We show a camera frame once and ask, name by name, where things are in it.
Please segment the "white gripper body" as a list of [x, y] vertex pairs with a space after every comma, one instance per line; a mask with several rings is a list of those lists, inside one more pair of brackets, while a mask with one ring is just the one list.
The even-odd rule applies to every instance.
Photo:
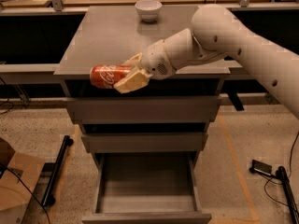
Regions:
[[143, 51], [141, 65], [152, 74], [152, 79], [163, 80], [176, 73], [176, 58], [173, 46], [161, 39]]

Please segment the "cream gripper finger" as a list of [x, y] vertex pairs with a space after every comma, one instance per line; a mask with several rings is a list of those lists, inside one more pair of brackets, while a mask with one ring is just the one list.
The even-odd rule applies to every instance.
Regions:
[[145, 69], [134, 68], [125, 78], [114, 85], [114, 89], [119, 93], [137, 91], [146, 87], [149, 84], [151, 77], [152, 74]]
[[131, 67], [141, 67], [141, 59], [143, 57], [143, 53], [137, 53], [135, 56], [131, 57], [127, 61], [125, 61], [122, 66], [131, 66]]

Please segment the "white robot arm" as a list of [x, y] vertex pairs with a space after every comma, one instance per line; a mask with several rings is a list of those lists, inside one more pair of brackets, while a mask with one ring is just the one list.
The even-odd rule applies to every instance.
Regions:
[[230, 10], [199, 7], [191, 25], [126, 61], [132, 71], [114, 85], [120, 93], [139, 90], [189, 65], [237, 61], [281, 104], [299, 118], [299, 55], [253, 33]]

